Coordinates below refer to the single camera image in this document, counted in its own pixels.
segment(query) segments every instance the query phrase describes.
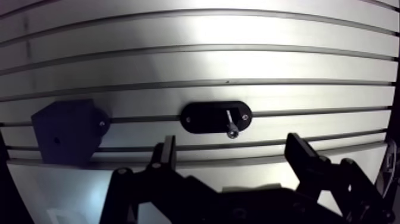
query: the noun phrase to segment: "black bracket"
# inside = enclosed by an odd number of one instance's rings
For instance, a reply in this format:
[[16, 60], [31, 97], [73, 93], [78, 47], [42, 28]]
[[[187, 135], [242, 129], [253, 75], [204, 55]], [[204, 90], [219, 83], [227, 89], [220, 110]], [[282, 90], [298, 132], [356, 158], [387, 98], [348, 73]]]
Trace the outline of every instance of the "black bracket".
[[[175, 138], [154, 148], [145, 171], [119, 168], [112, 174], [100, 224], [126, 223], [128, 208], [152, 202], [172, 223], [309, 223], [388, 224], [393, 211], [357, 164], [331, 164], [297, 134], [289, 134], [285, 156], [300, 180], [296, 191], [285, 188], [217, 193], [194, 177], [174, 171]], [[317, 203], [330, 190], [343, 217]]]
[[229, 138], [236, 138], [252, 118], [244, 102], [194, 102], [182, 110], [180, 122], [190, 133], [227, 133]]

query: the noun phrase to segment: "bolt head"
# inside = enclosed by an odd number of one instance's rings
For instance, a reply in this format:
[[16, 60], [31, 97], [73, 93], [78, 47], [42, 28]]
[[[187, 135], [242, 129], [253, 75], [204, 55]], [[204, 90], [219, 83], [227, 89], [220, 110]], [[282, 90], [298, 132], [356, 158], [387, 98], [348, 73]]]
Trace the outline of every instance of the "bolt head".
[[226, 134], [229, 138], [232, 138], [232, 139], [237, 138], [239, 136], [239, 132], [236, 130], [230, 130]]

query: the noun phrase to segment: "black oval bracket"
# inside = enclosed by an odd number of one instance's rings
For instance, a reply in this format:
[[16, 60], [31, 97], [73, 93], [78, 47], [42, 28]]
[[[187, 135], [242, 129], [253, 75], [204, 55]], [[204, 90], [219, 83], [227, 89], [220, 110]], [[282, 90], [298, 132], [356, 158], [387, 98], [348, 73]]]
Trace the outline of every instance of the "black oval bracket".
[[180, 122], [190, 133], [227, 133], [229, 138], [236, 138], [252, 118], [244, 102], [193, 102], [182, 110]]

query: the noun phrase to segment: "metal pin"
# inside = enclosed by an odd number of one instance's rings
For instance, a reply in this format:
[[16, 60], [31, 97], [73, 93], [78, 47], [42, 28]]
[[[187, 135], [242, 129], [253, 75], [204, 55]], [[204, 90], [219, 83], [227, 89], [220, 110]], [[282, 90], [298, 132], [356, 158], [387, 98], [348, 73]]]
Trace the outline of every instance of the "metal pin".
[[233, 123], [232, 116], [230, 115], [230, 111], [226, 111], [228, 115], [228, 132], [226, 133], [229, 138], [237, 138], [239, 136], [239, 128]]

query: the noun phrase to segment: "white slatwall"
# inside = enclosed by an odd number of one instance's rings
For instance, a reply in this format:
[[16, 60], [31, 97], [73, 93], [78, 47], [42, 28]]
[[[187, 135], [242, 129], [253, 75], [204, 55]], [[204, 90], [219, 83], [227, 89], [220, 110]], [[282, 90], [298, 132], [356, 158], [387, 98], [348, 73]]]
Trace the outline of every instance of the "white slatwall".
[[[30, 116], [64, 99], [92, 98], [114, 119], [101, 161], [145, 160], [141, 149], [172, 134], [187, 161], [281, 154], [288, 132], [318, 150], [385, 138], [396, 1], [0, 2], [0, 122], [12, 158], [40, 159]], [[189, 102], [234, 100], [257, 115], [234, 140], [190, 134], [176, 118]]]

